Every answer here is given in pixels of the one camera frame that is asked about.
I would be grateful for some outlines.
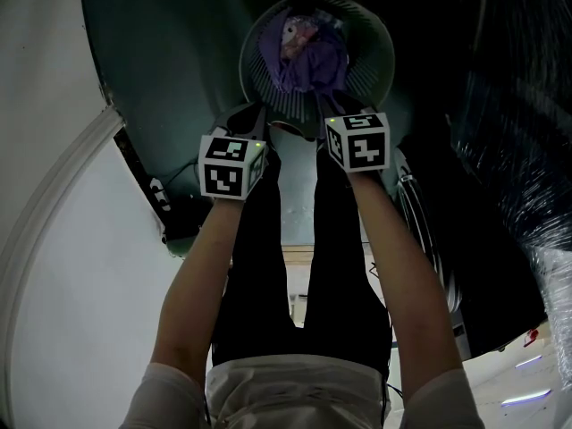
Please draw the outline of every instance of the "black pants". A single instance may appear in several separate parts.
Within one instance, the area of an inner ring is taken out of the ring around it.
[[[317,155],[315,250],[304,328],[290,319],[281,246],[280,159],[271,151],[248,197],[213,335],[215,366],[239,358],[311,354],[377,369],[387,378],[391,327],[366,277],[358,206],[345,172]]]

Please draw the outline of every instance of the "black cable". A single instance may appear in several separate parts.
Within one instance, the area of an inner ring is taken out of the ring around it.
[[[385,408],[387,407],[387,396],[385,394],[385,385],[382,384],[382,427],[385,426]]]
[[[372,264],[374,266],[371,269],[369,269],[369,272],[371,274],[375,275],[377,278],[379,278],[379,276],[376,273],[373,273],[373,270],[375,269],[375,263],[372,262]],[[391,320],[390,320],[390,332],[393,332],[393,322]],[[384,378],[383,378],[385,380],[385,384],[383,386],[382,427],[385,426],[385,407],[386,407],[386,402],[387,402],[386,386],[385,385],[389,386],[393,390],[396,390],[396,388],[394,388],[389,383],[387,383],[387,381],[390,379],[390,364],[391,364],[391,351],[390,351],[390,355],[387,357],[387,376],[384,376]],[[401,393],[401,391],[398,392],[398,394],[403,399],[403,394],[400,394],[400,393]]]
[[[403,399],[403,392],[400,389],[396,388],[395,386],[391,386],[390,384],[387,385],[388,387],[392,388],[395,392],[397,392],[397,395]]]
[[[368,270],[368,272],[369,272],[370,274],[372,274],[372,275],[373,275],[375,278],[379,278],[379,275],[378,275],[376,272],[374,272],[374,269],[375,269],[375,263],[374,263],[374,262],[372,262],[372,265],[373,265],[373,267],[372,267],[372,268],[370,268],[370,269]]]
[[[211,425],[211,412],[208,410],[208,402],[206,401],[206,396],[203,397],[203,401],[205,403],[206,423],[210,426]]]
[[[183,172],[184,172],[185,170],[187,170],[189,167],[191,167],[192,165],[197,166],[197,164],[198,164],[198,157],[195,157],[195,158],[193,158],[192,160],[190,160],[189,162],[187,162],[185,165],[183,165],[183,166],[179,169],[179,171],[178,171],[177,173],[175,173],[175,174],[171,177],[171,179],[170,179],[168,182],[166,182],[166,183],[163,185],[163,189],[165,189],[167,186],[169,186],[169,184],[171,184],[171,183],[175,180],[175,178],[177,178],[181,173],[183,173]]]
[[[198,167],[198,164],[193,165],[193,172],[195,173],[195,178],[197,179],[197,181],[199,181],[197,167]]]

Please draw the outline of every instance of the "round basket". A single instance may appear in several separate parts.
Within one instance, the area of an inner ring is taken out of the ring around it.
[[[379,17],[352,0],[282,0],[260,16],[240,52],[240,84],[246,99],[262,101],[269,122],[286,122],[306,137],[314,137],[318,132],[321,120],[314,92],[280,92],[258,49],[258,39],[266,25],[287,7],[296,14],[311,15],[321,10],[342,21],[341,36],[349,57],[346,89],[362,103],[379,108],[393,82],[393,44]]]

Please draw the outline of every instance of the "purple clothing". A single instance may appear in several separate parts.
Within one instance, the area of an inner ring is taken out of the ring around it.
[[[348,68],[345,44],[333,27],[320,22],[318,33],[295,59],[281,59],[282,29],[290,12],[291,8],[286,8],[276,14],[258,40],[273,84],[281,92],[315,90],[331,97],[334,90],[344,89]]]

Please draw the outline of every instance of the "forearm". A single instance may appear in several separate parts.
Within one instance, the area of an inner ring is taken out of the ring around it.
[[[460,368],[442,286],[390,198],[362,174],[349,176],[399,344],[405,399]]]
[[[169,288],[151,360],[203,384],[242,202],[217,200]]]

